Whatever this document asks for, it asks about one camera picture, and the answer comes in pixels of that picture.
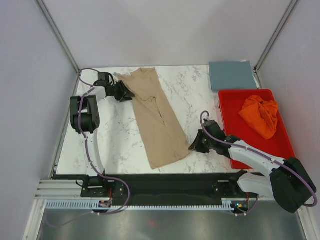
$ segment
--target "crumpled orange fabric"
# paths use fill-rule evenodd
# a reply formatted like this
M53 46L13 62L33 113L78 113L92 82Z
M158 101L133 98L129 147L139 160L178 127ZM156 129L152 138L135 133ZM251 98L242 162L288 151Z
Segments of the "crumpled orange fabric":
M272 138L277 131L278 103L264 101L260 96L250 96L242 106L239 115L264 139Z

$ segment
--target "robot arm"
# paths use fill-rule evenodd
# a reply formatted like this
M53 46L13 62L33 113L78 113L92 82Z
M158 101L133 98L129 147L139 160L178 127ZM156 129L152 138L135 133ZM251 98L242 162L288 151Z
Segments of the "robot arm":
M236 136L226 136L214 120L206 121L203 127L216 140L200 129L190 150L209 153L213 149L219 155L244 163L263 175L244 170L236 173L233 179L236 179L242 191L274 198L283 209L295 213L312 194L300 179L288 171L288 168L297 173L314 192L317 191L298 159L276 157L248 145Z
M70 98L70 122L72 128L81 138L86 163L86 175L89 177L96 177L97 173L93 170L88 156L90 156L90 160L99 173L103 174L105 171L98 146L98 127L100 126L98 102L107 96L114 97L119 102L129 101L135 96L122 81L115 83L113 76L108 72L98 73L98 80L93 84L93 88L84 97L82 109L80 109L80 96L72 96ZM78 127L79 112L81 112L81 128L87 137L87 148L86 139Z

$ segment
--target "metal floor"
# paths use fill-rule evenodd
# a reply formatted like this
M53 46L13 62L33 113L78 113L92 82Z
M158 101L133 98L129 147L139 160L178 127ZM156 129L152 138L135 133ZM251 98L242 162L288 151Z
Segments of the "metal floor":
M46 210L59 225L85 210ZM62 228L42 223L39 240L304 240L298 214L274 202L259 201L248 216L219 211L126 210L110 215L86 215Z

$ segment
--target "tan fabric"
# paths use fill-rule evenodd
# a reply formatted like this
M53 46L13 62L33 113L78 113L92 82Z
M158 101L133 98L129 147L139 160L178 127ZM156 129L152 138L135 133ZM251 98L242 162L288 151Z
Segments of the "tan fabric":
M135 94L133 109L151 168L186 157L189 154L186 135L161 88L156 70L139 68L118 78Z

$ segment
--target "black base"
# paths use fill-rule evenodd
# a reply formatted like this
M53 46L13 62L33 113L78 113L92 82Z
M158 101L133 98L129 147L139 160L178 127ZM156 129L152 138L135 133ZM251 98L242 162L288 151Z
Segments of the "black base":
M247 198L236 182L229 181L234 173L192 174L116 174L130 187L129 206L207 206L221 205L222 198ZM77 179L79 175L54 175L53 179ZM91 198L109 197L112 188L114 206L121 206L128 197L128 190L119 181L107 182L104 188L82 190L81 196ZM257 195L250 193L251 198Z
M302 163L295 157L284 162L284 165L298 173L316 193L317 188ZM289 213L295 213L312 197L307 187L283 167L274 169L270 174L272 191L276 202Z

